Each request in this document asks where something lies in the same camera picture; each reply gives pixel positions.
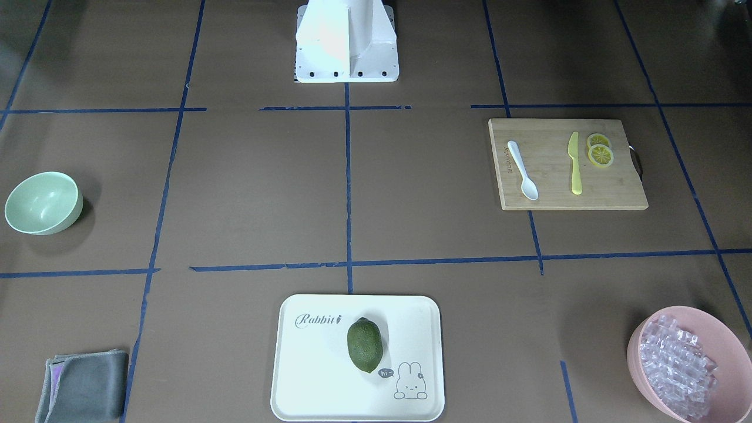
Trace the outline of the white plastic spoon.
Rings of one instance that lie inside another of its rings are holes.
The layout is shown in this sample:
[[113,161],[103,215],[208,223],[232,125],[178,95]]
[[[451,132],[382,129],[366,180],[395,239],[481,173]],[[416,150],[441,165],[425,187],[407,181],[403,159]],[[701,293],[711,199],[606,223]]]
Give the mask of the white plastic spoon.
[[522,195],[524,195],[528,200],[537,201],[539,196],[538,188],[535,182],[530,179],[528,175],[526,166],[523,161],[523,156],[519,151],[518,143],[515,140],[510,140],[507,142],[507,147],[511,154],[511,157],[513,158],[513,161],[515,161],[519,175],[521,176],[521,187],[519,189],[521,190]]

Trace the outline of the light green bowl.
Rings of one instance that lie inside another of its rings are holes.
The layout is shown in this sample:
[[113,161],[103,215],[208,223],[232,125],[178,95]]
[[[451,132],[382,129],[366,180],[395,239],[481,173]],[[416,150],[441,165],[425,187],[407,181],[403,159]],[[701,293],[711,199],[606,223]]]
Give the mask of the light green bowl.
[[83,195],[72,177],[63,172],[41,172],[14,187],[4,215],[16,232],[51,235],[73,225],[82,209]]

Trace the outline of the pink bowl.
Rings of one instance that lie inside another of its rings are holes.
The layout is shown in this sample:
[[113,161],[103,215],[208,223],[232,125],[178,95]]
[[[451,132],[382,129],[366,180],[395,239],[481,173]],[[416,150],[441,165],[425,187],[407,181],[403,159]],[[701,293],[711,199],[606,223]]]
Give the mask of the pink bowl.
[[[709,414],[698,421],[680,418],[650,387],[642,369],[639,343],[649,321],[660,315],[672,315],[679,327],[698,335],[704,353],[717,364],[717,388],[711,396]],[[642,396],[656,409],[676,422],[742,422],[750,416],[751,366],[750,355],[739,339],[722,321],[705,311],[690,306],[669,306],[646,318],[634,330],[626,349],[629,374]]]

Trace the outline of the green avocado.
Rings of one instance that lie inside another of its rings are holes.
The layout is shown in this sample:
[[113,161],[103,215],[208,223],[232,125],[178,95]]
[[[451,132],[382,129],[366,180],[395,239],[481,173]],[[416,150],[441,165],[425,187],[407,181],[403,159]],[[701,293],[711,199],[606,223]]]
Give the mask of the green avocado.
[[358,370],[373,372],[384,355],[379,326],[365,317],[355,321],[347,330],[347,353]]

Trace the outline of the white rabbit tray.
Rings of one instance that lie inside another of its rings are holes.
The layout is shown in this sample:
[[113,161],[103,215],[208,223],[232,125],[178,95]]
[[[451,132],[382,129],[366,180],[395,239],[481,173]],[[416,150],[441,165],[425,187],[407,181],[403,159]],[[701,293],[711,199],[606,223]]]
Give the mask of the white rabbit tray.
[[[383,358],[357,369],[347,332],[380,330]],[[425,296],[294,294],[280,306],[270,407],[282,421],[434,421],[444,411],[441,313]]]

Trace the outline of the bamboo cutting board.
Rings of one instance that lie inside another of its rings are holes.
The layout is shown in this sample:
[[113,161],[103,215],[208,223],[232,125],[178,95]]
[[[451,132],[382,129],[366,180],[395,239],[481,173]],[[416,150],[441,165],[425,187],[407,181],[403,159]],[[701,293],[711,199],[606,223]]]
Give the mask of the bamboo cutting board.
[[[623,123],[615,119],[496,118],[488,122],[501,206],[504,210],[644,210],[648,201],[632,163]],[[579,132],[581,195],[571,191],[568,142]],[[610,139],[612,166],[599,168],[588,158],[586,139],[599,132]],[[515,140],[538,200],[522,195],[521,176],[507,147]]]

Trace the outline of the yellow plastic knife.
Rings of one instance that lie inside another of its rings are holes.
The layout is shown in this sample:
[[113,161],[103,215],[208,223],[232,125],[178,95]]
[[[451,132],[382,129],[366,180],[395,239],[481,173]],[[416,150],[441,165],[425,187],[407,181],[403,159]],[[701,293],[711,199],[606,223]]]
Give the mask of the yellow plastic knife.
[[572,162],[571,170],[571,191],[574,195],[581,195],[583,192],[580,166],[579,166],[579,132],[572,132],[568,142],[568,155]]

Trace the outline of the lemon slice back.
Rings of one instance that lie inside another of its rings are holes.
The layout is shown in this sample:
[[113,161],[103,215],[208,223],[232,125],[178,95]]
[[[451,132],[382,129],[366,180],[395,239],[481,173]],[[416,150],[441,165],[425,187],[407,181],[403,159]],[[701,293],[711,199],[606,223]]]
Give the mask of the lemon slice back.
[[599,132],[594,132],[593,134],[590,134],[590,136],[588,136],[586,139],[587,148],[592,148],[596,145],[602,145],[608,148],[612,147],[612,143],[610,142],[610,139],[604,134],[601,134]]

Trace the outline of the lemon slice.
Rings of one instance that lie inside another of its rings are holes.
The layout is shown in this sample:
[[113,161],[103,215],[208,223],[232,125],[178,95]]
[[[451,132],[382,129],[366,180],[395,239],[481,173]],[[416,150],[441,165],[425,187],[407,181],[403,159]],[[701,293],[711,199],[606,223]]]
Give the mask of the lemon slice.
[[603,144],[595,144],[592,145],[588,149],[588,158],[593,163],[594,166],[599,168],[607,168],[612,166],[613,161],[615,161],[615,158],[613,158],[613,152],[610,149],[610,147],[607,147]]
[[590,134],[590,136],[588,136],[586,139],[587,148],[592,148],[596,145],[602,145],[608,148],[612,147],[612,143],[610,142],[610,139],[604,134],[601,134],[599,132],[594,132],[593,134]]

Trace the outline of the lemon slice front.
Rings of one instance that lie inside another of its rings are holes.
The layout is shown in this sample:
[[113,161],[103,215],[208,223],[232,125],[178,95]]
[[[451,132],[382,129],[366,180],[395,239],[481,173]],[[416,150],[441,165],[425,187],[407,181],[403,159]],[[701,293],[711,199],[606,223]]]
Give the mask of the lemon slice front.
[[610,147],[607,147],[603,144],[595,144],[592,145],[588,149],[588,158],[593,163],[594,166],[599,168],[607,168],[612,166],[613,161],[615,161],[615,158],[613,158],[613,152],[610,149]]

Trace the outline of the grey folded cloth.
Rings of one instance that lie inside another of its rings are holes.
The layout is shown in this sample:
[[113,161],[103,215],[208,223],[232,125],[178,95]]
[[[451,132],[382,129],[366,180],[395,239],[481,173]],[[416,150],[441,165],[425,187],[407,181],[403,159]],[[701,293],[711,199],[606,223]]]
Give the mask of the grey folded cloth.
[[57,354],[45,362],[36,422],[108,422],[123,415],[128,354]]

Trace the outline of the clear ice cubes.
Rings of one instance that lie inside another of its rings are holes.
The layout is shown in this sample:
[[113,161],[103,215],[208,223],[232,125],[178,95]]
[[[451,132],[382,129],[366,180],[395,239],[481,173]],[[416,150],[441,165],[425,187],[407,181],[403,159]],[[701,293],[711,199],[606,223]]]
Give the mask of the clear ice cubes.
[[717,364],[698,335],[680,328],[674,316],[660,315],[646,324],[639,354],[648,384],[669,410],[689,421],[709,414]]

